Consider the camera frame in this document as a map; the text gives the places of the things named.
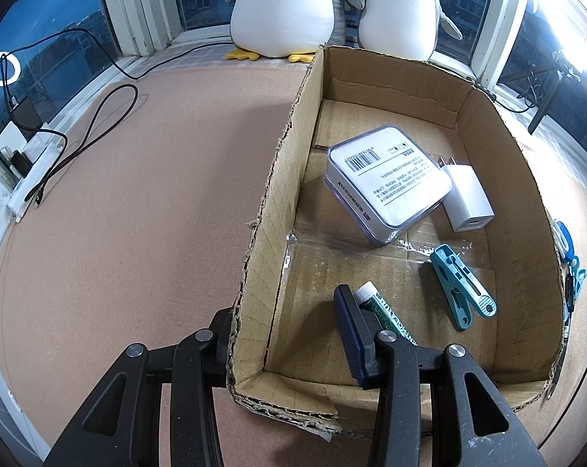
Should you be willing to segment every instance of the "white plug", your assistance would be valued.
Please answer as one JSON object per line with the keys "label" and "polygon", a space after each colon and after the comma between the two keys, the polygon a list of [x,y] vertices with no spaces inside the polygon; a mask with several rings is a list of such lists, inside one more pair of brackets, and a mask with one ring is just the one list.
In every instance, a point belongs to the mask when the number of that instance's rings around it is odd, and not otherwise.
{"label": "white plug", "polygon": [[447,164],[441,170],[452,182],[443,207],[455,232],[477,230],[495,217],[472,166]]}

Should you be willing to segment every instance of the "barcode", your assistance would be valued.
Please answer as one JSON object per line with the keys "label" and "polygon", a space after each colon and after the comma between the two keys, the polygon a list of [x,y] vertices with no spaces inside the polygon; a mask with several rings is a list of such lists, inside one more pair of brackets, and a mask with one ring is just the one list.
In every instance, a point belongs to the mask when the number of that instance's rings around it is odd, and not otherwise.
{"label": "barcode", "polygon": [[365,168],[367,165],[371,165],[376,161],[380,161],[380,158],[371,149],[367,149],[367,151],[363,151],[354,156],[350,156],[347,160],[345,160],[345,162],[354,172],[358,172],[359,170]]}

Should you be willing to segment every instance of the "silver bolt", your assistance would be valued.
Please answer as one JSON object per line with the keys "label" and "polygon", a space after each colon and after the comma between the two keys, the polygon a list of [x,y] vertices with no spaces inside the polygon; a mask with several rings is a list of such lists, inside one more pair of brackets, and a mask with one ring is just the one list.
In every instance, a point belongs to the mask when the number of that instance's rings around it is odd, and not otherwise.
{"label": "silver bolt", "polygon": [[378,338],[385,342],[395,342],[397,334],[393,330],[382,330],[382,332],[378,333]]}
{"label": "silver bolt", "polygon": [[194,336],[196,337],[197,341],[207,342],[210,341],[211,338],[214,336],[214,332],[212,332],[208,328],[203,328],[202,330],[198,330],[198,332],[196,332]]}
{"label": "silver bolt", "polygon": [[132,344],[127,348],[127,356],[130,356],[131,358],[140,356],[143,352],[144,346],[142,346],[142,344]]}
{"label": "silver bolt", "polygon": [[452,344],[449,346],[449,354],[451,356],[455,356],[456,358],[462,358],[466,352],[467,350],[459,344]]}

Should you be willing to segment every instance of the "penguin foot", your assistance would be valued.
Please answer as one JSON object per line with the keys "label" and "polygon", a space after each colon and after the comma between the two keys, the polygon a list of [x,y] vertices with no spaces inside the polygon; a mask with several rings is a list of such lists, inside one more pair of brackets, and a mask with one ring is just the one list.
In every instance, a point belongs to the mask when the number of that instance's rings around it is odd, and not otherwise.
{"label": "penguin foot", "polygon": [[315,57],[315,53],[310,54],[292,54],[289,56],[289,63],[296,63],[297,61],[301,61],[302,63],[310,63],[313,61]]}
{"label": "penguin foot", "polygon": [[245,49],[235,49],[230,53],[226,53],[227,60],[251,60],[257,61],[260,54],[253,53],[252,51],[246,51]]}

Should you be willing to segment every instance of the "cardboard box wall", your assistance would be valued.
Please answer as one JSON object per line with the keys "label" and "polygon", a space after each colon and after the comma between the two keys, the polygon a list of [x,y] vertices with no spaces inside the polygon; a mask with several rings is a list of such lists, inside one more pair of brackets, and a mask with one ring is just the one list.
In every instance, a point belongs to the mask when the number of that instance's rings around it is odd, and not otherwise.
{"label": "cardboard box wall", "polygon": [[[495,219],[453,233],[442,207],[399,240],[369,244],[323,184],[327,147],[383,124],[433,158],[470,163]],[[431,249],[448,243],[497,299],[493,319],[458,331]],[[367,280],[420,345],[459,342],[510,405],[537,399],[562,334],[559,260],[536,182],[489,99],[426,63],[363,49],[321,49],[307,71],[253,223],[230,338],[229,389],[254,412],[311,431],[368,435],[377,391],[350,377],[332,292]],[[429,398],[422,394],[422,415]]]}

